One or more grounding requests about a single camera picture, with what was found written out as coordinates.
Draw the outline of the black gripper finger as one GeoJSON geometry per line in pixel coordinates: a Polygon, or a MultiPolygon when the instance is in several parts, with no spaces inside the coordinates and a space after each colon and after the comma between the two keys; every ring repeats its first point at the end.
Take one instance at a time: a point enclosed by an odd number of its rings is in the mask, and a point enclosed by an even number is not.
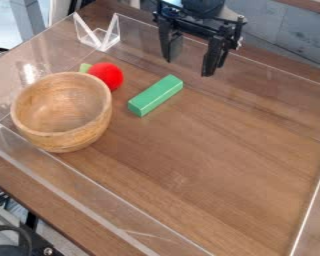
{"type": "Polygon", "coordinates": [[[168,62],[172,62],[181,54],[182,33],[166,20],[158,21],[158,39],[162,57],[168,62]]]}
{"type": "Polygon", "coordinates": [[[201,75],[209,77],[217,68],[224,65],[229,43],[224,37],[212,36],[208,41],[208,50],[202,58],[201,75]]]}

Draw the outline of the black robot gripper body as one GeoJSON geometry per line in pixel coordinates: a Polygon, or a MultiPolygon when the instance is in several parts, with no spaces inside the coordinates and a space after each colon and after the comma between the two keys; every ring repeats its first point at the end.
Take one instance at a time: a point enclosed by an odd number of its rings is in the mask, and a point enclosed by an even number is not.
{"type": "Polygon", "coordinates": [[[189,11],[182,7],[162,7],[153,12],[153,21],[158,22],[160,17],[184,33],[204,39],[217,34],[230,42],[230,49],[238,49],[241,46],[241,30],[246,19],[228,7],[218,7],[216,11],[202,13],[189,11]]]}

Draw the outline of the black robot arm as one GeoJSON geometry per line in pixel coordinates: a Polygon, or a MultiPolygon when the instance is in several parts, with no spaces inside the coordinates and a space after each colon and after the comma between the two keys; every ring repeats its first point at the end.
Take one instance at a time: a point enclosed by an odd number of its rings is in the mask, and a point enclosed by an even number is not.
{"type": "Polygon", "coordinates": [[[153,21],[162,58],[168,62],[181,53],[184,33],[208,42],[201,64],[204,77],[222,67],[229,51],[241,47],[246,19],[226,7],[225,0],[156,0],[153,21]]]}

